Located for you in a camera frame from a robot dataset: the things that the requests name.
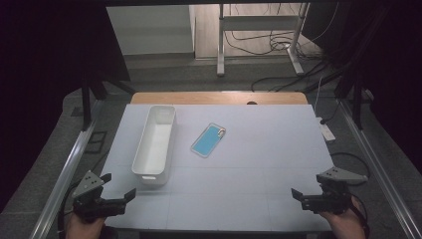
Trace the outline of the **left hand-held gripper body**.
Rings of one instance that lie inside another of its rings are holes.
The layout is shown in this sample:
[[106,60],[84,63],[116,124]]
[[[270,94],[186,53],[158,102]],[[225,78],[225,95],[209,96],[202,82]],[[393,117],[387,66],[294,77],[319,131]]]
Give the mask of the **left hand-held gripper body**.
[[73,211],[84,222],[92,223],[98,218],[122,215],[125,213],[126,202],[121,199],[103,199],[105,183],[101,177],[88,171],[72,194]]

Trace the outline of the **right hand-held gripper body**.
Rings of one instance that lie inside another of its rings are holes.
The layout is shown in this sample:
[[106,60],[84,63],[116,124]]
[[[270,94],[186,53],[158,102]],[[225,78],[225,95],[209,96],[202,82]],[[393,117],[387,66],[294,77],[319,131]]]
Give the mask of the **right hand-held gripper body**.
[[328,180],[326,185],[319,185],[321,195],[304,195],[301,204],[303,210],[310,210],[313,213],[331,212],[342,214],[351,207],[350,186],[359,185],[368,181],[366,175],[333,166],[332,168],[318,174],[316,179]]

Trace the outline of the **translucent phone case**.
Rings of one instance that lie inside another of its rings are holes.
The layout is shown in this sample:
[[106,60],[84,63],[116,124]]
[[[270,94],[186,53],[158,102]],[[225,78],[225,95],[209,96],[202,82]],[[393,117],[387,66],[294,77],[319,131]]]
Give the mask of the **translucent phone case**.
[[226,129],[216,123],[209,123],[191,145],[191,150],[201,157],[208,157],[220,140]]

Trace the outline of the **person's right hand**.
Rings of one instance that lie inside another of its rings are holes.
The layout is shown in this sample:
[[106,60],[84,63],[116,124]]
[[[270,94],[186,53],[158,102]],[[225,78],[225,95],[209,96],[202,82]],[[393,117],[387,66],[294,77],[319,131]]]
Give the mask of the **person's right hand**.
[[336,239],[366,239],[362,221],[359,217],[361,207],[355,197],[351,198],[353,207],[342,214],[321,212],[319,215],[324,218],[333,232]]

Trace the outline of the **person's left hand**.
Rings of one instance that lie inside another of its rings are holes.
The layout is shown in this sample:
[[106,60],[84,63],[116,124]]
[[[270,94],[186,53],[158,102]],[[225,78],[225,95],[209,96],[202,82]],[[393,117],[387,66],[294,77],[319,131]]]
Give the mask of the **person's left hand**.
[[67,223],[66,239],[100,239],[105,221],[104,218],[98,218],[92,223],[85,223],[73,213]]

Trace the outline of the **white power strip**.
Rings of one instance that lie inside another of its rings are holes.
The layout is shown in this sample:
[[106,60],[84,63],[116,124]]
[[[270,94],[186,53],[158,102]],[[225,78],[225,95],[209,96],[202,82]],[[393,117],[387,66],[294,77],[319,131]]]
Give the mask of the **white power strip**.
[[321,134],[326,142],[334,142],[335,136],[332,131],[328,128],[328,126],[323,122],[322,118],[317,118],[316,121],[318,122],[319,129]]

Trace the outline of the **white plastic bin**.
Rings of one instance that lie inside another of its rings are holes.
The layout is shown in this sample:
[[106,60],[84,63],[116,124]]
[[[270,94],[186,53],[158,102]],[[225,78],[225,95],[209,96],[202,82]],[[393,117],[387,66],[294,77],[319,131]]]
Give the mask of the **white plastic bin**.
[[149,109],[131,167],[142,184],[161,186],[168,181],[175,125],[174,106],[152,106]]

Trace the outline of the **black metal stand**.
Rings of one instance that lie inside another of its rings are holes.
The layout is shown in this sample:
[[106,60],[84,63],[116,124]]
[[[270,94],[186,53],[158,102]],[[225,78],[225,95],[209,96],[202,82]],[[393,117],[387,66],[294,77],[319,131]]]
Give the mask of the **black metal stand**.
[[361,123],[361,105],[364,102],[362,94],[365,91],[361,75],[354,77],[343,76],[337,84],[334,95],[338,99],[345,99],[349,93],[352,93],[351,117],[358,129],[362,129]]
[[115,87],[123,90],[124,92],[133,96],[136,90],[121,81],[115,80],[107,75],[101,74],[99,77],[82,77],[82,97],[83,97],[83,127],[82,131],[87,131],[89,126],[92,124],[93,116],[91,110],[91,94],[99,100],[105,100],[108,92],[104,85],[104,82],[108,82]]

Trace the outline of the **wooden table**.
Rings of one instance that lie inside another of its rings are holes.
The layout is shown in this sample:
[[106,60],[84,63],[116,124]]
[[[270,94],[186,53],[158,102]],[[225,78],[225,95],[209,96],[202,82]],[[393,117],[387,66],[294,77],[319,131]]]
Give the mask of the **wooden table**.
[[303,93],[157,92],[136,93],[135,105],[307,105]]

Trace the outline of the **dark curtain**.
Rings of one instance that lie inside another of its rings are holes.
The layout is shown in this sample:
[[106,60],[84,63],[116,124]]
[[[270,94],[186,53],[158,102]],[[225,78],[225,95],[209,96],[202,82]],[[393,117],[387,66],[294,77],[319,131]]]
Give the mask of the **dark curtain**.
[[371,110],[422,173],[422,0],[321,0],[310,6],[304,36],[337,65],[351,60],[376,11],[387,13],[358,61]]
[[84,81],[129,74],[105,0],[0,0],[0,212]]

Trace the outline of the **white cabinet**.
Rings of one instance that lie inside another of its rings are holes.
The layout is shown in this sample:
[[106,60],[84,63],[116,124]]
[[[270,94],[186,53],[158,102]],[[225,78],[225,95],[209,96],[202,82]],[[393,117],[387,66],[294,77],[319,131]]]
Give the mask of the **white cabinet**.
[[188,5],[106,8],[124,55],[193,53]]

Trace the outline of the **black floor frame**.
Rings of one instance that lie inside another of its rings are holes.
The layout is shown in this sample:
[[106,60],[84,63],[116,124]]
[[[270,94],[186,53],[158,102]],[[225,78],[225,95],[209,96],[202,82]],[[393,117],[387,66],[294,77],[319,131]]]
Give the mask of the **black floor frame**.
[[106,131],[94,131],[87,143],[85,153],[98,154],[102,151],[106,142]]

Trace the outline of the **aluminium rail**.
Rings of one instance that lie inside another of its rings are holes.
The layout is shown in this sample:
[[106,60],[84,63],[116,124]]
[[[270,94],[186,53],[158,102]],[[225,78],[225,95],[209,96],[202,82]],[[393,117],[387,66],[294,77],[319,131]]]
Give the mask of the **aluminium rail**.
[[79,133],[29,239],[45,239],[47,237],[87,147],[88,141],[91,138],[104,104],[105,102],[100,100],[94,102],[94,105],[92,106],[92,121],[88,124],[86,129]]
[[359,129],[354,122],[351,115],[352,110],[346,104],[345,100],[338,100],[338,102],[341,113],[351,129],[361,151],[363,152],[372,175],[376,178],[384,196],[392,208],[392,211],[406,234],[406,237],[408,239],[422,239],[422,229],[416,225],[416,221],[414,220],[412,213],[406,205],[403,197],[396,189],[392,180],[387,175],[387,172],[380,161],[380,157],[370,144],[364,130]]

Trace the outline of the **white metal desk frame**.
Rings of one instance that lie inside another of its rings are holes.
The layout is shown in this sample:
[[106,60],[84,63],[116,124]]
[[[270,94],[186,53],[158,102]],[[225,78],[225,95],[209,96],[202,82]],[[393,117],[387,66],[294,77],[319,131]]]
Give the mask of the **white metal desk frame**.
[[288,56],[298,76],[305,72],[297,54],[297,43],[301,34],[309,4],[303,3],[297,16],[225,16],[224,5],[219,5],[218,22],[218,54],[217,54],[217,75],[222,77],[225,74],[225,57],[223,36],[226,31],[294,31],[292,43],[287,48]]

